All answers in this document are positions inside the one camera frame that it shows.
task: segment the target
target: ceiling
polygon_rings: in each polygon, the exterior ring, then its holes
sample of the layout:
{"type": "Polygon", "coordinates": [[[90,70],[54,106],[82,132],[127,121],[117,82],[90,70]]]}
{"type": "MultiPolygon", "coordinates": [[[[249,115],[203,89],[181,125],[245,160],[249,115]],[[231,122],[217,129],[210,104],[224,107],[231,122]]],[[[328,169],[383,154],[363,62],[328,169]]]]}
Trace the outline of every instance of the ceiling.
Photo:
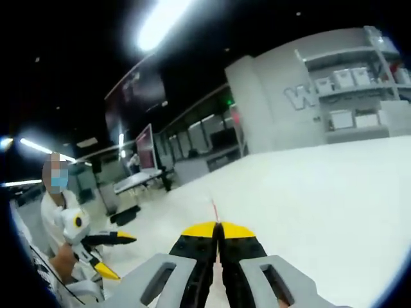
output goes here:
{"type": "MultiPolygon", "coordinates": [[[[1,135],[25,137],[75,158],[111,146],[104,97],[144,58],[134,42],[152,4],[30,1],[9,9],[3,58],[8,122],[1,135]],[[91,137],[98,143],[76,146],[91,137]]],[[[168,106],[150,111],[138,125],[151,122],[161,130],[225,83],[224,68],[243,55],[321,31],[375,24],[374,11],[358,1],[345,1],[337,10],[333,3],[313,1],[197,1],[156,54],[168,106]]],[[[39,178],[44,158],[15,142],[6,152],[5,180],[39,178]]]]}

